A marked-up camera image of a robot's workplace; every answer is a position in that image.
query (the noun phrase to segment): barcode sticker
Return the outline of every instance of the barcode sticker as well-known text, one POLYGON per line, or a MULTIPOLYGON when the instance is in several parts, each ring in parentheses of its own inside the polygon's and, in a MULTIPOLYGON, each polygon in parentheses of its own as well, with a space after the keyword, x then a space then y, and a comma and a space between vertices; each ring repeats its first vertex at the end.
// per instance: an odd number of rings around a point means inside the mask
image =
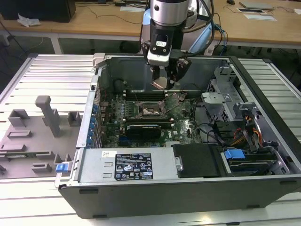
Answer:
POLYGON ((117 154, 117 151, 103 151, 102 158, 114 158, 117 154))

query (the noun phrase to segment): power supply label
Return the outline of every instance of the power supply label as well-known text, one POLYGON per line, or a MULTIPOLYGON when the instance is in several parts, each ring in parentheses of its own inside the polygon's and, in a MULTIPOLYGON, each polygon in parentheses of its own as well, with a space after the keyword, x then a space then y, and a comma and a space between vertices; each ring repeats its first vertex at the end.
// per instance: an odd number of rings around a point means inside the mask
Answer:
POLYGON ((115 179, 153 179, 151 154, 117 154, 115 156, 115 179))

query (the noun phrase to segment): blue latch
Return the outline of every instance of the blue latch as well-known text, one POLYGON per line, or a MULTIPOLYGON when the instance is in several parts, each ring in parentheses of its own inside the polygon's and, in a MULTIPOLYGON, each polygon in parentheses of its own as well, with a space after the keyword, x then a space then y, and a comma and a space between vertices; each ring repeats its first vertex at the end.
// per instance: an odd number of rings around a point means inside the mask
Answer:
POLYGON ((226 159, 245 159, 243 150, 241 149, 227 149, 225 152, 226 159))
POLYGON ((57 173, 67 173, 68 172, 68 164, 67 163, 59 163, 59 164, 57 164, 55 171, 57 173))

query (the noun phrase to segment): black box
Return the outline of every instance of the black box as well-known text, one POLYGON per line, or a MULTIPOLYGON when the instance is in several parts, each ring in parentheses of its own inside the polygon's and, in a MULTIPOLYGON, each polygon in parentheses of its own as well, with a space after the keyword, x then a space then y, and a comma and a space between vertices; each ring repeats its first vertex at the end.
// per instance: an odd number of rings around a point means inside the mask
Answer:
POLYGON ((69 22, 76 10, 74 0, 0 0, 0 11, 5 20, 21 16, 55 22, 69 22))

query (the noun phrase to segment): white label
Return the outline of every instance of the white label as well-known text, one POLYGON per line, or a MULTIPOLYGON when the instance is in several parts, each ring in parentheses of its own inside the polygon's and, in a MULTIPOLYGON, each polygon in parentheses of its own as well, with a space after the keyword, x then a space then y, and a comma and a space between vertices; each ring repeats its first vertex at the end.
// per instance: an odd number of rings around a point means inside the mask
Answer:
POLYGON ((117 151, 103 151, 102 158, 115 158, 117 151))
POLYGON ((166 46, 166 42, 164 42, 164 41, 156 41, 156 46, 165 47, 166 46))
POLYGON ((26 158, 26 156, 25 155, 11 155, 11 156, 7 156, 7 158, 9 158, 9 159, 26 158))

